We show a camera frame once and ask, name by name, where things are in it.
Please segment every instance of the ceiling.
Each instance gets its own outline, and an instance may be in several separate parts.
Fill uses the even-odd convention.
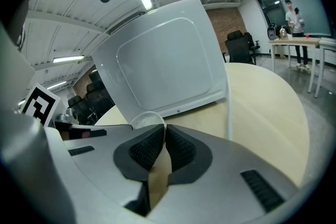
[[[158,8],[180,0],[152,0]],[[240,0],[201,0],[206,8],[239,5]],[[91,53],[109,37],[115,25],[133,14],[145,12],[140,0],[30,0],[25,22],[26,38],[22,54],[35,68],[29,84],[47,87],[68,81],[72,86],[92,65]],[[52,64],[55,57],[84,55],[79,63]]]

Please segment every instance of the white plastic panel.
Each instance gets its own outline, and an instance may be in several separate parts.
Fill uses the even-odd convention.
[[[227,96],[223,56],[200,0],[141,16],[92,56],[128,122],[145,111],[165,117]]]

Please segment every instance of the man in white shirt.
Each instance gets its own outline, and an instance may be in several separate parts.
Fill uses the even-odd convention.
[[[304,37],[305,34],[303,33],[303,19],[299,15],[299,13],[295,12],[292,6],[292,1],[291,0],[285,0],[285,3],[288,7],[288,11],[286,13],[286,21],[288,26],[291,29],[291,33],[293,37]],[[296,50],[296,55],[297,55],[297,60],[298,63],[296,66],[299,68],[301,64],[301,55],[300,55],[300,46],[295,46]],[[306,69],[310,69],[308,65],[308,52],[307,52],[307,46],[302,46],[303,50],[303,66]]]

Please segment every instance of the gray floor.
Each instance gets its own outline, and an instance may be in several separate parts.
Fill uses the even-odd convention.
[[[310,152],[303,184],[317,178],[325,169],[336,143],[336,69],[324,67],[324,76],[318,98],[314,98],[319,66],[316,66],[312,92],[308,93],[310,74],[295,67],[288,68],[288,59],[276,59],[276,73],[295,90],[306,112]],[[258,56],[257,65],[271,70],[270,56]]]

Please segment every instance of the beige round table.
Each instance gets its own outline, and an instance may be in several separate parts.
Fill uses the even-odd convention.
[[[298,187],[309,154],[309,130],[302,104],[277,74],[254,65],[227,63],[233,113],[233,141],[286,174]],[[226,100],[166,117],[167,124],[224,137]],[[116,106],[96,125],[127,124]]]

